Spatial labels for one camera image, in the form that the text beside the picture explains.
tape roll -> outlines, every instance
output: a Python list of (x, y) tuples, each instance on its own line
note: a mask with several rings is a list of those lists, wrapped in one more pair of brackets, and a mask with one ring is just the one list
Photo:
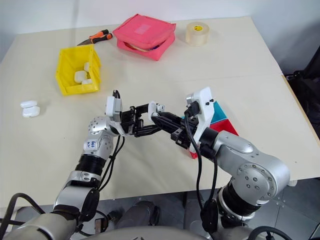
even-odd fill
[(209, 30), (209, 26), (203, 22), (191, 22), (186, 26), (185, 41), (191, 46), (202, 46), (208, 40)]

